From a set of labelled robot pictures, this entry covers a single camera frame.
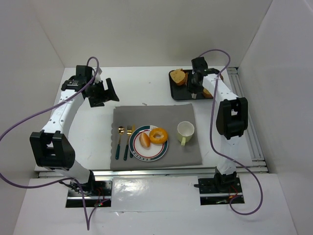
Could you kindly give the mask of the metal tongs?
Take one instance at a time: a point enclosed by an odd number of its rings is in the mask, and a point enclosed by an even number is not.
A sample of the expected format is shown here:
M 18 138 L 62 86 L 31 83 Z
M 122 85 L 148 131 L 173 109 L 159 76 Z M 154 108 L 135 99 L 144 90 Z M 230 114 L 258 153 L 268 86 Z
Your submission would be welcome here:
M 196 97 L 197 97 L 197 86 L 194 82 L 194 75 L 192 74 L 191 70 L 189 70 L 186 74 L 187 74 L 187 80 L 186 80 L 187 90 L 191 94 L 191 97 L 193 99 L 196 99 Z

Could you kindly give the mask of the orange round bun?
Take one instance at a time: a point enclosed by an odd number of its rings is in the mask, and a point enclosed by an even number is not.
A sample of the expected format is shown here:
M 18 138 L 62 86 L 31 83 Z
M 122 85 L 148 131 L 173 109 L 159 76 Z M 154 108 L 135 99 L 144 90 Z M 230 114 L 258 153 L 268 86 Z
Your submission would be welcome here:
M 145 132 L 142 132 L 139 136 L 139 142 L 141 144 L 142 147 L 144 148 L 149 148 L 150 147 L 150 138 L 149 136 L 145 133 Z

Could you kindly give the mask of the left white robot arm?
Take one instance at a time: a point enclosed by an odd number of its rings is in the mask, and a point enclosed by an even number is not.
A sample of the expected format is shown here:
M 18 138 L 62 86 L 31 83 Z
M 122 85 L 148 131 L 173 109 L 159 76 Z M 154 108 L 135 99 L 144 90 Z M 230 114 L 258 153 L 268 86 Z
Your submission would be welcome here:
M 58 107 L 47 124 L 40 132 L 30 135 L 36 164 L 73 178 L 69 187 L 82 188 L 88 195 L 100 185 L 94 173 L 76 161 L 75 150 L 67 138 L 75 115 L 86 99 L 92 108 L 103 107 L 107 101 L 119 101 L 112 80 L 102 81 L 101 73 L 101 69 L 94 71 L 92 67 L 77 65 L 76 74 L 63 83 Z

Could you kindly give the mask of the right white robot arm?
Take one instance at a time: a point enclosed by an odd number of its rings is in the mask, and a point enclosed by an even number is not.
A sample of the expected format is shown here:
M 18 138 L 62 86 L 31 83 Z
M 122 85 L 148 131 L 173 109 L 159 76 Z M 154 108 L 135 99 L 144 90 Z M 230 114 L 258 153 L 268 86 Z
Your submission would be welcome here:
M 235 183 L 240 138 L 248 126 L 248 101 L 238 97 L 222 81 L 219 75 L 211 73 L 204 57 L 191 60 L 192 75 L 188 78 L 189 92 L 199 94 L 206 89 L 218 105 L 216 129 L 221 136 L 219 154 L 221 159 L 215 168 L 214 186 L 218 192 L 227 192 Z

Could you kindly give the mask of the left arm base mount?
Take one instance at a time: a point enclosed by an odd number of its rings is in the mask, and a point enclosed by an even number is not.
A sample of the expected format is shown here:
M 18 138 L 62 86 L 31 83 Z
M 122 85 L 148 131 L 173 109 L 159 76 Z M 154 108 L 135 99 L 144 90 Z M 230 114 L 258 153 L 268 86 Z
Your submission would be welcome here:
M 112 200 L 112 180 L 97 182 L 97 187 L 93 192 L 84 192 L 84 199 L 87 208 L 98 206 L 100 208 L 111 207 Z M 82 208 L 83 200 L 80 190 L 68 189 L 66 208 Z

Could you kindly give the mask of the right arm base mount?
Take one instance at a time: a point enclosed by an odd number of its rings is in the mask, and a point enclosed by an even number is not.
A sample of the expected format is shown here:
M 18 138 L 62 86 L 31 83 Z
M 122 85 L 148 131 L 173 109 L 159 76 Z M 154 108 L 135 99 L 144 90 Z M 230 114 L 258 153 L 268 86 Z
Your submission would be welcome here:
M 244 204 L 243 190 L 239 177 L 233 183 L 218 187 L 213 178 L 199 178 L 194 187 L 199 190 L 200 205 Z

